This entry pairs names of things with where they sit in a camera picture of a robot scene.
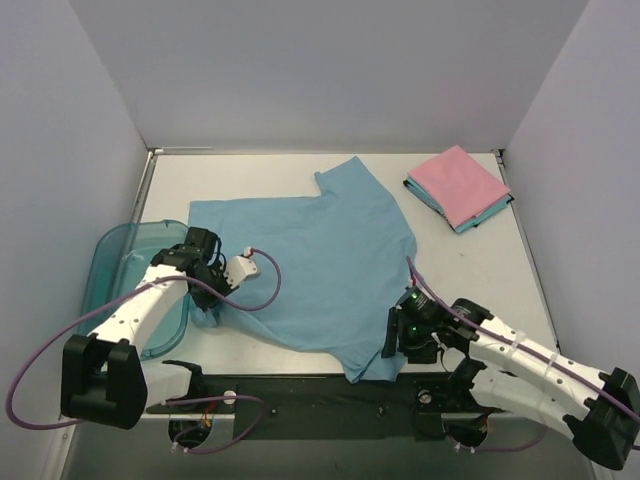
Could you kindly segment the light blue t shirt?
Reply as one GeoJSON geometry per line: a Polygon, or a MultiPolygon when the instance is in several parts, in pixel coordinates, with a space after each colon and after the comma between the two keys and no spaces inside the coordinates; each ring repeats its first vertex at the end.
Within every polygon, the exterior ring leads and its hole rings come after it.
{"type": "Polygon", "coordinates": [[[381,356],[388,310],[408,283],[415,236],[394,197],[357,157],[315,175],[311,197],[194,201],[189,223],[221,237],[224,253],[266,251],[259,279],[231,300],[190,311],[201,328],[227,326],[302,352],[328,353],[349,382],[393,381],[406,363],[381,356]]]}

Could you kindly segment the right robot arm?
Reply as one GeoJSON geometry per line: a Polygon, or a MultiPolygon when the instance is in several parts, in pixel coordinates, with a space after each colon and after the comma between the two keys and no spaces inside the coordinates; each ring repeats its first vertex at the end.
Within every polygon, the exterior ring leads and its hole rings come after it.
{"type": "Polygon", "coordinates": [[[639,386],[621,368],[585,366],[464,298],[447,306],[411,287],[388,311],[382,355],[413,364],[453,357],[415,386],[422,410],[510,412],[566,436],[590,461],[623,469],[639,435],[639,386]]]}

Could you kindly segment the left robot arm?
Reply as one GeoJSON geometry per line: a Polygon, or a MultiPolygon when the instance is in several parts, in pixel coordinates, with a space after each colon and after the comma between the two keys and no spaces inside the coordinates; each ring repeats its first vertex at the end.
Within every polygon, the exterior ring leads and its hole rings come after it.
{"type": "Polygon", "coordinates": [[[147,408],[164,401],[184,412],[203,405],[206,388],[199,366],[165,361],[145,367],[141,352],[184,297],[207,311],[231,293],[220,249],[215,233],[189,228],[183,243],[153,257],[139,286],[108,319],[87,336],[70,337],[62,355],[64,416],[131,429],[147,408]]]}

